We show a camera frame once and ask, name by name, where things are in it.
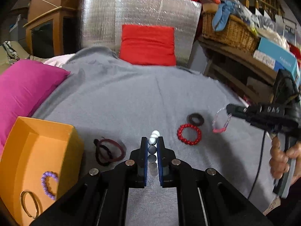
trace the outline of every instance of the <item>gray blanket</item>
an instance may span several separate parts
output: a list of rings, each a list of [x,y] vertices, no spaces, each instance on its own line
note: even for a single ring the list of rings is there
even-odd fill
[[[122,142],[128,159],[141,137],[159,130],[165,146],[193,168],[213,167],[245,197],[250,193],[259,163],[263,131],[232,118],[227,131],[212,132],[216,112],[240,101],[221,83],[183,69],[135,66],[117,59],[105,47],[83,49],[64,66],[66,79],[35,112],[34,118],[71,124],[85,142],[80,176],[101,167],[93,140],[101,136]],[[177,138],[186,117],[199,112],[205,119],[198,145]],[[187,132],[190,139],[194,134]],[[274,199],[268,161],[271,141],[265,139],[261,172],[250,201],[261,211]],[[163,189],[152,171],[145,189],[130,189],[126,225],[178,225],[176,189]]]

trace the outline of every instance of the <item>dark brown hair tie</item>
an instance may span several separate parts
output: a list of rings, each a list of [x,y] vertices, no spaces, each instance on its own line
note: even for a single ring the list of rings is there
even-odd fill
[[[103,166],[103,167],[107,167],[108,165],[110,165],[111,162],[109,162],[109,161],[108,162],[101,162],[100,159],[99,159],[99,155],[101,154],[100,148],[103,148],[106,151],[106,153],[108,154],[109,158],[113,159],[112,153],[109,150],[109,148],[102,145],[102,144],[100,144],[98,139],[94,139],[93,143],[96,146],[95,158],[96,158],[97,163],[100,164],[100,166]]]
[[[204,118],[199,113],[192,113],[191,115],[187,116],[187,122],[199,127],[204,124]]]
[[[103,156],[102,153],[100,153],[100,156],[105,160],[105,161],[109,161],[109,162],[116,162],[116,161],[121,161],[124,157],[125,157],[125,151],[124,149],[120,146],[119,143],[117,143],[116,141],[112,140],[112,139],[102,139],[100,140],[98,143],[101,145],[103,142],[108,142],[114,146],[116,146],[118,149],[120,149],[121,151],[121,155],[117,158],[113,158],[113,159],[107,159]]]

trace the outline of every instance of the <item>human hand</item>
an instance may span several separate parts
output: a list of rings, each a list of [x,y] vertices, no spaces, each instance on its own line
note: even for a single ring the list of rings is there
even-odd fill
[[[284,153],[280,150],[280,141],[276,136],[272,140],[270,153],[272,156],[270,159],[271,174],[276,179],[280,179],[285,172],[289,171],[288,159],[296,159],[295,172],[291,181],[291,185],[294,184],[301,177],[301,143],[298,142]]]

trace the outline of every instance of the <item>silver insulation panel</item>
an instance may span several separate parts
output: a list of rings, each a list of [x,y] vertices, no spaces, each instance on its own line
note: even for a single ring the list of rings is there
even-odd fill
[[[201,13],[191,0],[83,0],[81,47],[106,46],[119,53],[123,24],[175,28],[177,64],[186,66]]]

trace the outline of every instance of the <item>orange cardboard box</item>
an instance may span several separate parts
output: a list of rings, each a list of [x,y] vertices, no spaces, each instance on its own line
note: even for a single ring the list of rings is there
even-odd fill
[[[22,209],[20,194],[29,190],[39,206],[40,214],[54,201],[45,195],[42,174],[52,171],[59,182],[48,178],[48,187],[60,198],[74,184],[79,175],[84,144],[74,126],[18,117],[5,143],[0,162],[0,197],[20,226],[28,226],[33,219]],[[25,196],[28,212],[36,215],[34,201]]]

